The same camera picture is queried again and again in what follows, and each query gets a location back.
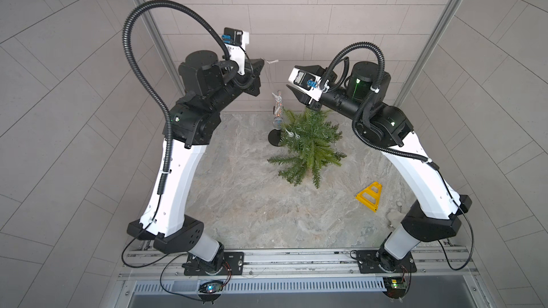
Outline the clear string lights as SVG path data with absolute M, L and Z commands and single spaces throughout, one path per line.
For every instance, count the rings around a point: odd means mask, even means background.
M 273 90 L 273 129 L 268 134 L 268 142 L 275 147 L 280 146 L 284 125 L 290 122 L 291 107 L 285 107 L 281 90 Z

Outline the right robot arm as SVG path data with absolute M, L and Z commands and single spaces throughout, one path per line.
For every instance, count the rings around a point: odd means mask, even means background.
M 395 272 L 421 242 L 454 237 L 472 205 L 445 181 L 426 154 L 403 111 L 384 103 L 391 76 L 380 62 L 345 67 L 341 81 L 319 65 L 295 66 L 288 88 L 308 108 L 327 107 L 352 119 L 352 130 L 367 146 L 380 151 L 400 172 L 416 201 L 376 254 L 381 269 Z

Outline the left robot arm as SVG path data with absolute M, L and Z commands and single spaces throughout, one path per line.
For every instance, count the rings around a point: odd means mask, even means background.
M 213 51 L 195 51 L 178 67 L 186 94 L 168 112 L 164 156 L 148 208 L 128 224 L 128 234 L 151 240 L 164 254 L 189 252 L 219 268 L 223 245 L 204 232 L 204 223 L 186 214 L 191 184 L 221 123 L 221 111 L 241 94 L 260 93 L 261 58 L 248 59 L 242 50 L 230 60 Z

